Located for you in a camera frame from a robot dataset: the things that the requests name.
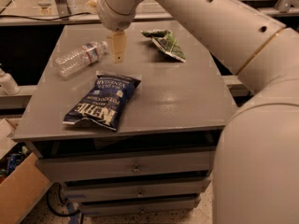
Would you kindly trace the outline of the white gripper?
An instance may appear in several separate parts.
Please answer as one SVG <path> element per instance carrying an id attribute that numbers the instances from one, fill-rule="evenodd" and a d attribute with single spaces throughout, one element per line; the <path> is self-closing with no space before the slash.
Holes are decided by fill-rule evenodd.
<path id="1" fill-rule="evenodd" d="M 121 63 L 127 45 L 126 30 L 135 18 L 137 6 L 144 0 L 97 0 L 100 22 L 110 31 L 111 52 L 114 63 Z"/>

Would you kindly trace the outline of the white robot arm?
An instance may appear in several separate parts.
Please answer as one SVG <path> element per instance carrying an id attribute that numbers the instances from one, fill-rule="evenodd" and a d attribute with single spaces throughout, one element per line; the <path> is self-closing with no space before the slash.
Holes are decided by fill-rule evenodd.
<path id="1" fill-rule="evenodd" d="M 143 0 L 99 0 L 124 30 Z M 213 224 L 299 224 L 299 34 L 238 0 L 155 0 L 253 92 L 217 145 Z"/>

